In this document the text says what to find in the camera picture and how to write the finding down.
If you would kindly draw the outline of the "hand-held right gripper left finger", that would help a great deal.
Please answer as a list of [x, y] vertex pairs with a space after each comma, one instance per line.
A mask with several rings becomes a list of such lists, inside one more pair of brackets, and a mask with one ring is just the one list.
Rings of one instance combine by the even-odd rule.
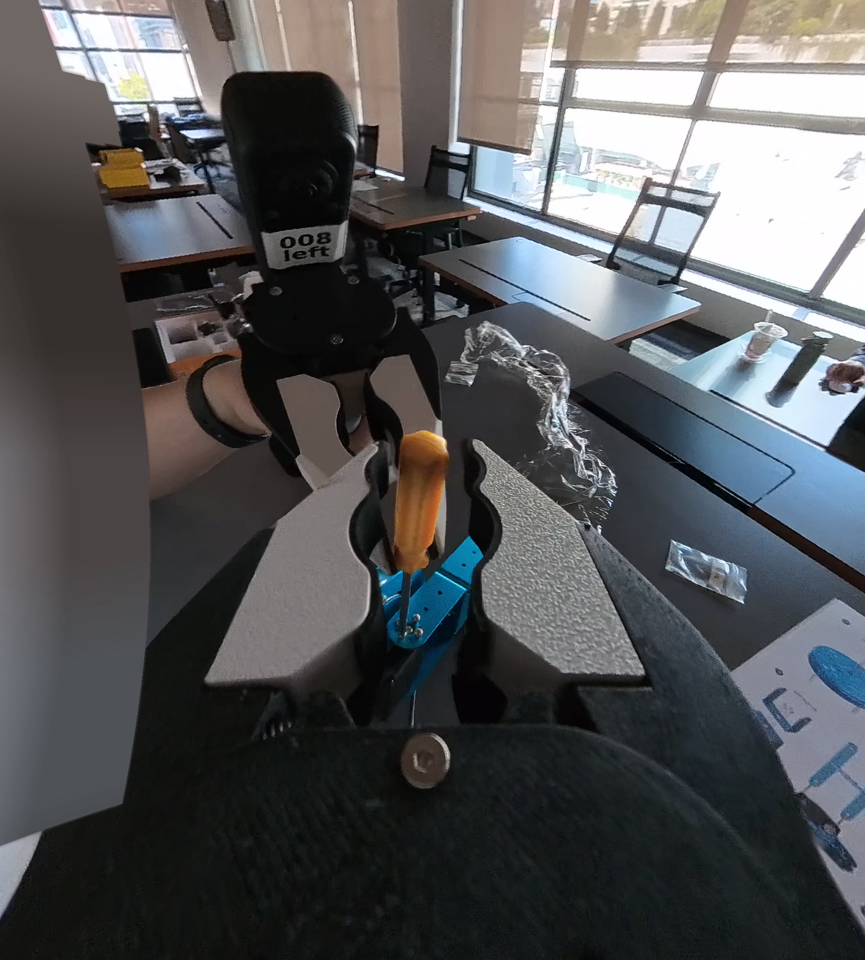
[[348, 698], [382, 659], [382, 445], [274, 526], [205, 678], [210, 688]]

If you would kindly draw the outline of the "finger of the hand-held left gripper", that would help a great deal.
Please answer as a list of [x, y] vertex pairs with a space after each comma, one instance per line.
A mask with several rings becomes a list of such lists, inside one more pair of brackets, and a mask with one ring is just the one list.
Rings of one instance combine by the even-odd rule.
[[431, 401], [409, 355], [387, 356], [363, 385], [365, 417], [372, 439], [397, 450], [404, 436], [418, 431], [442, 434], [441, 414]]
[[327, 485], [353, 459], [340, 388], [308, 374], [276, 382], [297, 446], [296, 465], [311, 489]]

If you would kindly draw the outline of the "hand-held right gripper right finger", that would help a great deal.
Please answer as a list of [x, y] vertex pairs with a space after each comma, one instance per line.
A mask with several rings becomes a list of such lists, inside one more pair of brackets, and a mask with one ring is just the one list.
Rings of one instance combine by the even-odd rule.
[[503, 692], [642, 684], [645, 668], [580, 523], [480, 439], [468, 449], [473, 494], [493, 523], [477, 570], [485, 675]]

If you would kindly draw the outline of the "blue metal toy robot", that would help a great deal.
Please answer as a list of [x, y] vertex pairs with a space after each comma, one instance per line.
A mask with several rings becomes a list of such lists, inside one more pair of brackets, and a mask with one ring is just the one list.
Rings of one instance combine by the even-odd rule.
[[379, 718], [388, 718], [402, 701], [415, 696], [463, 630], [473, 572], [482, 558], [480, 547], [467, 536], [437, 570], [413, 574], [406, 634], [399, 630], [403, 574], [377, 571], [388, 639], [376, 702]]

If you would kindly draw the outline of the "orange-handled screwdriver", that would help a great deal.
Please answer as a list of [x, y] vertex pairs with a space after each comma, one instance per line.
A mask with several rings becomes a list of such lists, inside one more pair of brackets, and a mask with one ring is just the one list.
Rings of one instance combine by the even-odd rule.
[[449, 460], [447, 441], [438, 433], [420, 430], [403, 435], [394, 507], [393, 560], [402, 572], [395, 640], [404, 648], [418, 643], [418, 628], [409, 615], [413, 577], [425, 570], [429, 562]]

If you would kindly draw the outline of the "grey desk wooden edge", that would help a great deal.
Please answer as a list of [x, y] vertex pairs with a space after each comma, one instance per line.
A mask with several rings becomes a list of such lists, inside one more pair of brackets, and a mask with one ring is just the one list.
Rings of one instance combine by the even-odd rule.
[[474, 219], [482, 210], [464, 200], [439, 196], [422, 187], [383, 177], [357, 181], [350, 220], [381, 233]]
[[619, 344], [697, 314], [701, 304], [524, 237], [423, 255], [420, 267], [489, 306], [524, 304]]
[[115, 201], [103, 210], [122, 275], [255, 252], [245, 217], [216, 194]]
[[212, 192], [206, 181], [180, 161], [147, 161], [142, 166], [148, 175], [148, 185], [111, 188], [106, 186], [99, 176], [101, 166], [92, 164], [103, 204], [186, 198], [202, 196]]

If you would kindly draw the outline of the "pale teal desk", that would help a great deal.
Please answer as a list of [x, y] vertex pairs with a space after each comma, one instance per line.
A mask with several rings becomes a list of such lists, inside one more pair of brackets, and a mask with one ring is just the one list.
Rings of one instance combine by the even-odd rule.
[[827, 448], [849, 414], [865, 398], [855, 392], [828, 392], [822, 382], [833, 359], [824, 351], [796, 384], [782, 381], [801, 350], [801, 339], [777, 340], [751, 363], [745, 333], [680, 365], [673, 374], [699, 390], [731, 402], [741, 410], [786, 430], [817, 447]]

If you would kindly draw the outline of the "black wristband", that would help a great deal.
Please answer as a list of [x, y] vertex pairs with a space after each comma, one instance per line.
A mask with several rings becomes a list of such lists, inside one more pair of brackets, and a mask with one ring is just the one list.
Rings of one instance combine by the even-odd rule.
[[207, 399], [205, 378], [213, 369], [232, 363], [235, 357], [218, 354], [194, 369], [186, 378], [186, 405], [201, 430], [213, 441], [231, 450], [240, 450], [271, 438], [271, 432], [248, 434], [222, 421]]

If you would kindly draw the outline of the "crumpled clear plastic wrap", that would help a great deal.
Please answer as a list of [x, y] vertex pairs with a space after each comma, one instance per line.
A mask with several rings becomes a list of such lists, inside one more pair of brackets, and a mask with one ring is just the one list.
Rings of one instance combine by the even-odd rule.
[[570, 401], [568, 367], [559, 354], [519, 342], [498, 324], [483, 320], [466, 329], [459, 358], [494, 368], [521, 382], [538, 402], [538, 451], [516, 469], [577, 521], [600, 531], [617, 495], [617, 479]]

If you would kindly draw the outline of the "beige roller blind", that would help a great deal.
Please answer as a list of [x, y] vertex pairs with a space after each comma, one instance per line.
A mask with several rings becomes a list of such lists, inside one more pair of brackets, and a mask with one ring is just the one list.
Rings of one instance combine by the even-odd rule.
[[354, 1], [362, 122], [378, 127], [378, 167], [403, 172], [402, 90], [396, 1]]
[[532, 154], [559, 7], [554, 1], [462, 3], [459, 141]]

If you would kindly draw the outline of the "printed instruction sheet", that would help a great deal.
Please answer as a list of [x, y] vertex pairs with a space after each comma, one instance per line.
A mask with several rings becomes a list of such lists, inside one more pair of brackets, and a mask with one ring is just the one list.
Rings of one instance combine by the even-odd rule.
[[865, 930], [865, 617], [831, 601], [738, 666], [733, 679]]

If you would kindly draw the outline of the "plastic cup with straw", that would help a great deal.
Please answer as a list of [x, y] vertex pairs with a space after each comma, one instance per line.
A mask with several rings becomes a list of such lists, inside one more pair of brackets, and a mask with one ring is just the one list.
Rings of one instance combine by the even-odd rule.
[[740, 354], [741, 362], [749, 365], [763, 362], [774, 345], [788, 336], [786, 327], [775, 321], [775, 312], [768, 310], [764, 318], [753, 324], [748, 341]]

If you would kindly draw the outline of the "black bottle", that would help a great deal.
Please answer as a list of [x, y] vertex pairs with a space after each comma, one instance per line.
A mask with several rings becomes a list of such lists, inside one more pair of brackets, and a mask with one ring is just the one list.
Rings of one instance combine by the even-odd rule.
[[798, 352], [779, 377], [776, 389], [788, 391], [799, 387], [810, 370], [823, 357], [824, 351], [833, 337], [832, 333], [825, 330], [813, 330], [805, 336], [799, 344]]

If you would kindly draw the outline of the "small paned window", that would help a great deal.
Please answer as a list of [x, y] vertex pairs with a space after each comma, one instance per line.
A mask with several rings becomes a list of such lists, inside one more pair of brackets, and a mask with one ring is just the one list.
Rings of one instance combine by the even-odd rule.
[[41, 1], [61, 68], [103, 85], [118, 115], [167, 114], [201, 102], [168, 1]]

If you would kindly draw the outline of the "large window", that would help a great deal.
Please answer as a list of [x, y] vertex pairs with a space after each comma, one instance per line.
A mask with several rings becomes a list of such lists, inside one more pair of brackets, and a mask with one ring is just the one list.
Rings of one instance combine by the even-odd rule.
[[693, 270], [865, 315], [865, 1], [559, 2], [533, 150], [474, 194], [601, 239], [647, 178], [718, 193]]

